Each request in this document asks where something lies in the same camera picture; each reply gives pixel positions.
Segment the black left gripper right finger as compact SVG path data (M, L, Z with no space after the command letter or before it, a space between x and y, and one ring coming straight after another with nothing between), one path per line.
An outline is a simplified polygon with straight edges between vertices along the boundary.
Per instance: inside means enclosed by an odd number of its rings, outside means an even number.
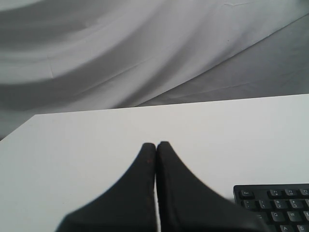
M181 161L169 142L156 152L156 189L163 232L268 232L255 213L217 194Z

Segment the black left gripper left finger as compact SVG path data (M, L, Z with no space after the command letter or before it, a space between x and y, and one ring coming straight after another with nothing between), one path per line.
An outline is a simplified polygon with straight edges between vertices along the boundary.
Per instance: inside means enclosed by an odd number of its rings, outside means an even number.
M144 143L124 175L92 202L67 214L58 232L155 232L156 147Z

